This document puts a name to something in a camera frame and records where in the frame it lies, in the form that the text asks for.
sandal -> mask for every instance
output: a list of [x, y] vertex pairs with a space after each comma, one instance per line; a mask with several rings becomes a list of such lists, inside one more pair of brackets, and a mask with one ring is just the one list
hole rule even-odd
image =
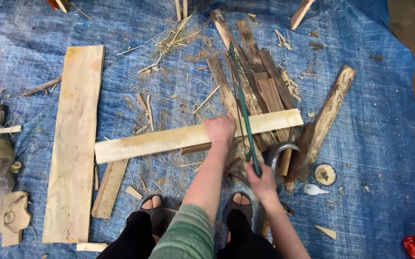
[[[146, 203], [148, 200], [151, 200], [154, 196], [158, 196], [161, 200], [161, 204], [157, 207], [154, 207], [152, 209], [143, 209], [142, 205]], [[139, 211], [146, 212], [148, 215], [150, 215], [151, 220], [151, 233], [153, 235], [157, 235], [161, 237], [164, 232], [166, 232], [167, 227], [169, 224], [167, 223], [166, 219], [166, 213], [164, 212], [164, 205], [163, 205], [163, 196], [160, 194], [154, 194], [150, 195], [147, 198], [145, 198], [141, 205]]]
[[[241, 194], [241, 196], [245, 196], [246, 198], [248, 198], [248, 200], [251, 202], [247, 205], [245, 204], [238, 204], [236, 202], [233, 201], [233, 197], [235, 196], [235, 194]], [[230, 213], [231, 210], [241, 210], [241, 212], [246, 215], [246, 218], [248, 220], [249, 226], [251, 226], [252, 228], [252, 216], [253, 216], [253, 210], [252, 210], [252, 201], [251, 198], [245, 194], [244, 192], [235, 192], [231, 197], [230, 200], [228, 201], [227, 204], [227, 215]]]

